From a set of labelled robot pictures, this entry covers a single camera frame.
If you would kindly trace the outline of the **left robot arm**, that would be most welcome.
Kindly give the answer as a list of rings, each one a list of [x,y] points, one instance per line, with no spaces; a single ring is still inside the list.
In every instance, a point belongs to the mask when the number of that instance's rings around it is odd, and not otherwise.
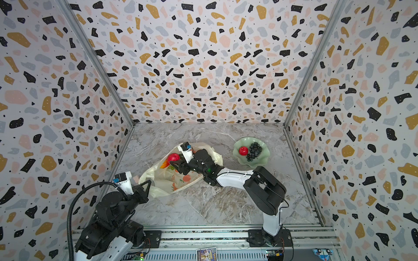
[[[71,261],[120,261],[132,248],[151,248],[144,226],[132,220],[136,208],[149,201],[151,181],[132,188],[124,188],[121,182],[99,182],[83,189],[75,199],[102,184],[110,185],[116,191],[105,195],[96,205],[93,220],[82,230],[76,243],[72,239],[71,214],[67,216],[67,243]]]

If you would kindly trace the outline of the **cream plastic bag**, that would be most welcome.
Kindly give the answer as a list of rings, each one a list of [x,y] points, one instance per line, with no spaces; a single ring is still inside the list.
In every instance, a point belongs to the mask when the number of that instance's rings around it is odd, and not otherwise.
[[[175,168],[168,163],[167,157],[171,153],[177,153],[180,156],[183,156],[177,148],[177,145],[141,176],[136,176],[134,180],[137,184],[151,180],[151,197],[164,197],[185,190],[195,183],[202,181],[204,175],[207,174],[209,170],[213,171],[215,169],[215,165],[223,166],[222,156],[210,145],[204,142],[191,143],[190,145],[193,148],[194,158],[199,163],[199,173],[191,171],[188,175],[183,175],[178,173]]]

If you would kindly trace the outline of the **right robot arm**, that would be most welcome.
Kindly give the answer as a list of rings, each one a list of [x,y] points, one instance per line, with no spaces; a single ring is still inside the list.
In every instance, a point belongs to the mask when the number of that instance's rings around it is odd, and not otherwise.
[[[264,167],[249,171],[232,170],[216,164],[206,149],[196,152],[181,150],[180,154],[170,154],[167,161],[185,176],[191,172],[201,174],[203,180],[213,187],[245,190],[263,214],[262,229],[250,231],[247,242],[255,247],[284,244],[280,235],[283,229],[281,213],[290,206],[285,199],[286,188]]]

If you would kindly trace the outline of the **dark purple grapes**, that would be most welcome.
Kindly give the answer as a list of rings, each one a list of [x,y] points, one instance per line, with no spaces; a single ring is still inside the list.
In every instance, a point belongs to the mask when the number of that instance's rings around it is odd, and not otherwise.
[[[263,148],[258,142],[252,143],[249,147],[249,153],[246,156],[247,161],[252,162],[255,160],[262,152]]]

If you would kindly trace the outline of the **red apple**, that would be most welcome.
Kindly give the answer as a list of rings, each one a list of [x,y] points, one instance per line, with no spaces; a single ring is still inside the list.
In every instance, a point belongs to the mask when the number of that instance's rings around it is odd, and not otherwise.
[[[249,149],[248,149],[246,146],[241,146],[241,147],[239,148],[239,150],[238,150],[238,153],[239,153],[241,156],[247,156],[247,155],[248,155],[248,153],[249,153]]]
[[[167,157],[167,161],[170,164],[171,162],[177,162],[181,159],[180,155],[177,153],[171,153],[168,157]]]

